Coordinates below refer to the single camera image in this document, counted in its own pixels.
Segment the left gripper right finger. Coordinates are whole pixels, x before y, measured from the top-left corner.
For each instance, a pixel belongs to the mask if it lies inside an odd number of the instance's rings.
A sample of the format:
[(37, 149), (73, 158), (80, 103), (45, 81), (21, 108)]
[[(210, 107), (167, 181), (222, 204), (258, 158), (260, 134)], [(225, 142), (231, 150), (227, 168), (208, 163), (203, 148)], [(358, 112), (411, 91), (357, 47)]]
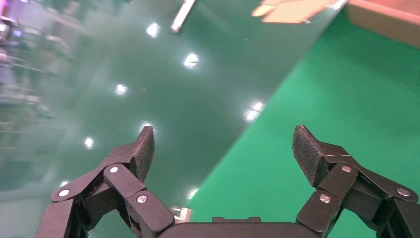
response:
[(378, 238), (419, 237), (419, 196), (413, 190), (364, 168), (343, 147), (317, 140), (304, 125), (295, 127), (292, 152), (315, 188), (298, 224), (325, 238), (349, 210)]

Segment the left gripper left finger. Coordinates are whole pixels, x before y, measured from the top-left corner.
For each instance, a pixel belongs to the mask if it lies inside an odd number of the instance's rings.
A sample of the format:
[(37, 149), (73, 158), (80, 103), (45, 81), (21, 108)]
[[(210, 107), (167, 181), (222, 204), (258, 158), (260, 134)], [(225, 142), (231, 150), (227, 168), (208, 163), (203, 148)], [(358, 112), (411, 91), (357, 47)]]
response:
[(161, 235), (174, 225), (174, 215), (145, 185), (154, 151), (151, 126), (135, 141), (114, 147), (98, 167), (52, 193), (36, 237), (86, 238), (111, 211), (138, 238)]

